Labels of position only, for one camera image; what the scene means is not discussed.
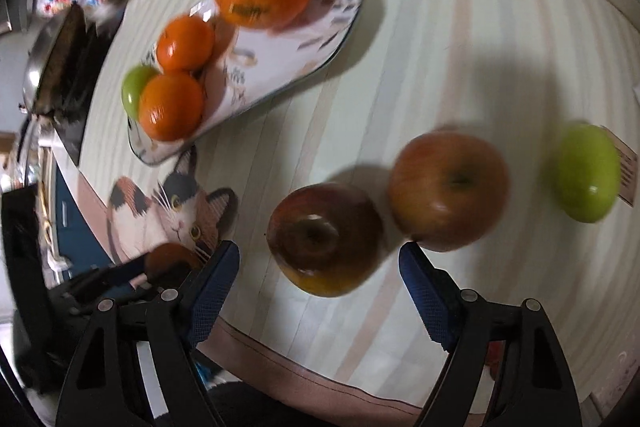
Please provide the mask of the brown mat label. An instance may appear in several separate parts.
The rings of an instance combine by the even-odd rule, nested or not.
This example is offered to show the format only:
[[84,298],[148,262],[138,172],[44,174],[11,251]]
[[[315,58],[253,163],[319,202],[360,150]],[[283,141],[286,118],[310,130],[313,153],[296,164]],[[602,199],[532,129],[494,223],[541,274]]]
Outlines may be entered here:
[[620,191],[618,197],[632,207],[636,199],[638,181],[638,155],[610,129],[604,127],[620,158]]

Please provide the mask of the small mandarin orange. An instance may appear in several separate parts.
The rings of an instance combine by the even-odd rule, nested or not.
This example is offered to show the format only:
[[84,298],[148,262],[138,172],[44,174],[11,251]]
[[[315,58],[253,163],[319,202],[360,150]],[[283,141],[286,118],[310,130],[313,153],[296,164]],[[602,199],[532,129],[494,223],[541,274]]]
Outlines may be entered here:
[[156,42],[156,59],[163,72],[193,72],[209,60],[216,34],[201,17],[181,15],[171,20]]

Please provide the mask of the floral ceramic plate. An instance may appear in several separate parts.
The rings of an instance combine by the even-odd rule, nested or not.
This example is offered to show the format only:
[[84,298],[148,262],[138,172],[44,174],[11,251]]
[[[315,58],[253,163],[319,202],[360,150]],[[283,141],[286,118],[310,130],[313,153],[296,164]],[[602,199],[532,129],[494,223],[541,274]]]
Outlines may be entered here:
[[219,17],[215,0],[194,4],[189,14],[212,25],[218,36],[213,56],[195,73],[207,96],[200,127],[186,139],[160,142],[128,119],[131,152],[145,165],[158,165],[218,124],[314,75],[341,52],[362,2],[310,0],[305,11],[280,31],[231,26]]

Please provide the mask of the light red apple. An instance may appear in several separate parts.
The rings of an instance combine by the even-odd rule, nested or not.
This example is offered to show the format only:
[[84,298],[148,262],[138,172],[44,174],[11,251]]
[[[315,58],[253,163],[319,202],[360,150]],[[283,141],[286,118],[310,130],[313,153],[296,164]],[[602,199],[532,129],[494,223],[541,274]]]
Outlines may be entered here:
[[455,131],[433,131],[398,154],[386,194],[399,231],[438,253],[470,245],[502,216],[510,174],[489,142]]

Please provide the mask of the black stove top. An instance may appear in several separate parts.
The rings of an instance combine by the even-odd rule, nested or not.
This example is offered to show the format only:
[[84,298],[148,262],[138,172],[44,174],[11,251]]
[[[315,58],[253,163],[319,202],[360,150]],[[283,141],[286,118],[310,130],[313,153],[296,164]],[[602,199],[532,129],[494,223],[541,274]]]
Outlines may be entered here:
[[113,28],[87,22],[81,7],[73,4],[65,11],[51,55],[58,84],[50,116],[75,166],[79,165],[93,93],[114,35]]

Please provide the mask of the blue kitchen cabinet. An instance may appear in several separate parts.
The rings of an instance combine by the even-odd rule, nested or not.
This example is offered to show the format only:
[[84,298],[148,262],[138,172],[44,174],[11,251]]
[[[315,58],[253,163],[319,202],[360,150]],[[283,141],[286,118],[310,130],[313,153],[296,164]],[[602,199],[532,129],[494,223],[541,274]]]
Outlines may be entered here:
[[54,168],[54,174],[54,226],[58,253],[67,265],[63,277],[68,280],[90,269],[106,267],[112,262],[82,217],[58,167]]

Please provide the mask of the small green apple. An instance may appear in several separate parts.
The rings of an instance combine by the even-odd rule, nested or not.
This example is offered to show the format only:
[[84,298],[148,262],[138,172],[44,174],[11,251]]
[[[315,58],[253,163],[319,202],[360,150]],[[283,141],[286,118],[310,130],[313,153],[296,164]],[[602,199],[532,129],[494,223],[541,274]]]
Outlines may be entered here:
[[144,64],[139,64],[128,70],[122,80],[120,97],[122,98],[122,108],[130,119],[138,119],[142,91],[149,81],[159,73],[155,67]]

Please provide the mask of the small orange on plate edge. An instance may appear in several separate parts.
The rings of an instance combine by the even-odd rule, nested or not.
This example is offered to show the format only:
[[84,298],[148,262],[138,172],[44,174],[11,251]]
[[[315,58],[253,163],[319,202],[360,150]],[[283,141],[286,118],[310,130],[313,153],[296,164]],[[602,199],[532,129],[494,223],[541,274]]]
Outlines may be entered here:
[[160,244],[149,251],[144,258],[144,273],[149,280],[156,279],[177,265],[184,265],[189,270],[197,270],[202,266],[200,258],[191,249],[178,243]]

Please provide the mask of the large green apple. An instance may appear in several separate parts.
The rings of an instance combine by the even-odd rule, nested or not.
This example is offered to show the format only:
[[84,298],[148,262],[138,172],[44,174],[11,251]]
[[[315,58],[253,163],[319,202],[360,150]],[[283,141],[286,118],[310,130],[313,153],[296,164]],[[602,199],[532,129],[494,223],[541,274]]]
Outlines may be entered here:
[[611,211],[620,191],[620,156],[603,128],[586,122],[568,127],[555,150],[551,186],[568,217],[596,223]]

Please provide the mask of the dark red apple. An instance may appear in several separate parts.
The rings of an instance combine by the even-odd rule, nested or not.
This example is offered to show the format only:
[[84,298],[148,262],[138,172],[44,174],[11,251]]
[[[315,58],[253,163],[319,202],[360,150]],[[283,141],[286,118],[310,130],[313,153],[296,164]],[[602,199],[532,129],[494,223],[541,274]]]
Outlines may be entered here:
[[266,239],[283,274],[318,297],[340,297],[364,283],[384,258],[384,223],[356,186],[307,185],[274,208]]

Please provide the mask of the steel pan on stove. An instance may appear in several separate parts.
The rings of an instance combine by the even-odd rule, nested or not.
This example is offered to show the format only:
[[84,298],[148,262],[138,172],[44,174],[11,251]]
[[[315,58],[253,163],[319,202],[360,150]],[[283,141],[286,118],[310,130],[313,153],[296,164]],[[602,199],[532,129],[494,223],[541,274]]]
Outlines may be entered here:
[[30,49],[25,69],[23,105],[27,114],[51,112],[60,94],[65,65],[85,33],[85,14],[77,3],[43,25]]

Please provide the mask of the striped cat table mat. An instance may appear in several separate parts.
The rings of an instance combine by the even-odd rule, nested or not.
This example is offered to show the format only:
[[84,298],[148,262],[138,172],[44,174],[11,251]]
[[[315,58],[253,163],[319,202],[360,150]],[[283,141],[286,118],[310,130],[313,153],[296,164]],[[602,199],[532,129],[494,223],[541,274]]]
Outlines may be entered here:
[[[171,17],[200,0],[130,0],[96,85],[76,202],[100,242],[122,176],[151,191],[168,165],[130,150],[119,102],[126,70]],[[293,90],[198,141],[198,181],[239,196],[239,278],[203,351],[243,381],[344,426],[408,426],[444,363],[397,268],[351,294],[311,297],[272,260],[265,231],[289,191],[341,180],[384,198],[386,172],[414,136],[453,124],[495,143],[509,165],[506,214],[478,243],[434,255],[486,298],[538,299],[578,395],[602,385],[639,322],[639,208],[596,225],[555,206],[544,174],[574,120],[639,145],[639,0],[363,0],[340,54]]]

